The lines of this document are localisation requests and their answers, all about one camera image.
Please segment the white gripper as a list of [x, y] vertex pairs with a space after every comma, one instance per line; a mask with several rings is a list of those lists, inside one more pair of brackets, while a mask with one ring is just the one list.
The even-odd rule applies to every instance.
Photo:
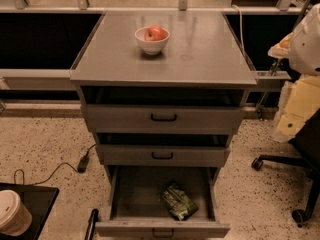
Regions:
[[297, 80], [291, 89], [282, 114], [274, 119], [273, 139], [287, 142], [293, 139], [320, 108], [320, 77], [308, 76]]

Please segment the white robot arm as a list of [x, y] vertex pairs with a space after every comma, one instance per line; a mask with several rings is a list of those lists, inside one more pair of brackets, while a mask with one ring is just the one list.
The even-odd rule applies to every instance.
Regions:
[[269, 49], [268, 55], [288, 59], [290, 68], [300, 74], [294, 83], [286, 81], [282, 87], [274, 119], [273, 138], [286, 142], [320, 108], [320, 5], [314, 5], [290, 34]]

